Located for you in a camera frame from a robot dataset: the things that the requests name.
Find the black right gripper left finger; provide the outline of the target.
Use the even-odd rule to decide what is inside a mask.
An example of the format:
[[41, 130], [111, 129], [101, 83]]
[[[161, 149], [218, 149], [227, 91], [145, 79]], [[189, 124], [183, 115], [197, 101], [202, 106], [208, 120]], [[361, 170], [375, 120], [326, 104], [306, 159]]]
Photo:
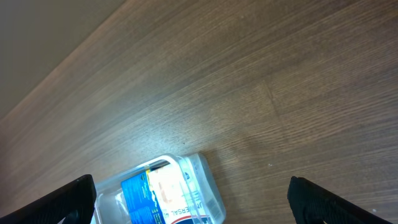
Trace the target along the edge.
[[85, 174], [1, 218], [4, 224], [90, 224], [96, 201], [93, 177]]

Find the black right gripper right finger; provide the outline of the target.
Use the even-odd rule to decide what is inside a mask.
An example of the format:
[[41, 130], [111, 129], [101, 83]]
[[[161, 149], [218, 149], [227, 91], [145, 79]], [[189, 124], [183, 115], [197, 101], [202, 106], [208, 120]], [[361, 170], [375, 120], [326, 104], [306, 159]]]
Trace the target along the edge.
[[300, 224], [391, 224], [303, 177], [291, 178], [287, 199]]

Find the blue box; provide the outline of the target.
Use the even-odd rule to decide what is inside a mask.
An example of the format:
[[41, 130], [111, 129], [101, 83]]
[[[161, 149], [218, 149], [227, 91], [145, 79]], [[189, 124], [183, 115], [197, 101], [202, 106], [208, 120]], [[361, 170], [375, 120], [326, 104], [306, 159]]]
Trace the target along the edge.
[[144, 171], [121, 182], [131, 223], [166, 224], [148, 173]]

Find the white plaster box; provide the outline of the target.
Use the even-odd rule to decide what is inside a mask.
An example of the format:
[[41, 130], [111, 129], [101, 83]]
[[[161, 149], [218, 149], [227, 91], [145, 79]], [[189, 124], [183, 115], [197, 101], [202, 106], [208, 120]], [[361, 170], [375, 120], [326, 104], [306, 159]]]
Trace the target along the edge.
[[195, 184], [183, 185], [181, 170], [171, 164], [146, 171], [152, 198], [164, 223], [211, 223]]

